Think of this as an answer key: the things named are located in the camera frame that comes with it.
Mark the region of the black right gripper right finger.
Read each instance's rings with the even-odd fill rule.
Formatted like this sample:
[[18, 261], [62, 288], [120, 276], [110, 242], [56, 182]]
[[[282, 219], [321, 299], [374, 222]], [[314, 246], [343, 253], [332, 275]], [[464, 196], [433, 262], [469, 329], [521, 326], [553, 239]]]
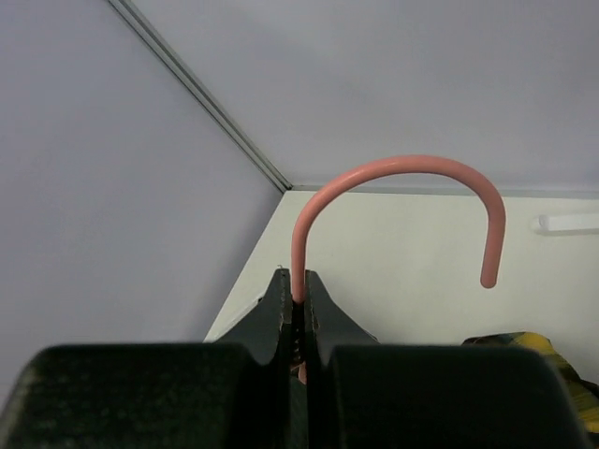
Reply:
[[306, 275], [313, 448], [589, 448], [564, 380], [515, 345], [378, 342]]

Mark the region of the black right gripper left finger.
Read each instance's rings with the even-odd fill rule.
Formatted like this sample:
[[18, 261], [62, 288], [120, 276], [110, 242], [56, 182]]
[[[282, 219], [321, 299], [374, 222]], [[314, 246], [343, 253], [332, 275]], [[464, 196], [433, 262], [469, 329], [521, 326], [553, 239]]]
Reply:
[[1, 413], [5, 448], [301, 448], [289, 273], [213, 342], [55, 345]]

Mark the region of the pink wire hanger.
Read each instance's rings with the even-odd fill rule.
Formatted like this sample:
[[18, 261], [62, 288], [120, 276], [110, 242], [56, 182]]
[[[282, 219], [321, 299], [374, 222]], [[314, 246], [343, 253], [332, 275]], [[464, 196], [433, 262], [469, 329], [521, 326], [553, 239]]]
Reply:
[[401, 174], [444, 176], [460, 182], [478, 196], [488, 215], [480, 283], [488, 289], [496, 285], [506, 225], [504, 201], [496, 187], [480, 172], [455, 160], [430, 155], [394, 156], [355, 167], [338, 176], [320, 188], [300, 212], [292, 233], [290, 253], [291, 294], [296, 304], [305, 301], [308, 236], [320, 212], [338, 196], [365, 182]]

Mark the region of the yellow plaid shirt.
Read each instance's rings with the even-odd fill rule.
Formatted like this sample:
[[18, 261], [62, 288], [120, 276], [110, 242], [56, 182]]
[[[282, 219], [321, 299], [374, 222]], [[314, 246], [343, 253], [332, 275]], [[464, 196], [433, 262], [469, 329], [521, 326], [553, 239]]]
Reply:
[[539, 353], [561, 374], [586, 430], [593, 437], [598, 436], [598, 385], [581, 378], [573, 366], [555, 350], [550, 339], [538, 333], [519, 331], [471, 337], [462, 344], [514, 346]]

